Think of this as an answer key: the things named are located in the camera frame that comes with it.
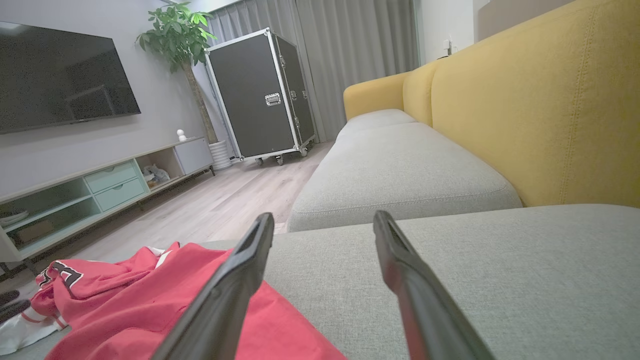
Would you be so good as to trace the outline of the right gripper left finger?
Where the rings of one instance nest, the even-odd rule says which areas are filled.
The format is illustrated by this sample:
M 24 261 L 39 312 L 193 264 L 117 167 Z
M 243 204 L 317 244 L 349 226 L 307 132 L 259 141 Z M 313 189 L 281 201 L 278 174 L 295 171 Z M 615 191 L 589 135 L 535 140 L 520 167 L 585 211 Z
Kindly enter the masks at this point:
M 233 360 L 250 299 L 264 279 L 274 217 L 258 215 L 151 356 L 153 360 Z

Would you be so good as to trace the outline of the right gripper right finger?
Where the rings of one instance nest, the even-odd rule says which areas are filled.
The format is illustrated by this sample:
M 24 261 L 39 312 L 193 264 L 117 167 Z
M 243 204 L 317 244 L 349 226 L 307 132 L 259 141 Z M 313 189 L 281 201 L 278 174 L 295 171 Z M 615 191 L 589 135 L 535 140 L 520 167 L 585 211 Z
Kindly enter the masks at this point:
M 397 297 L 410 358 L 493 360 L 489 347 L 393 217 L 377 210 L 373 228 L 382 278 Z

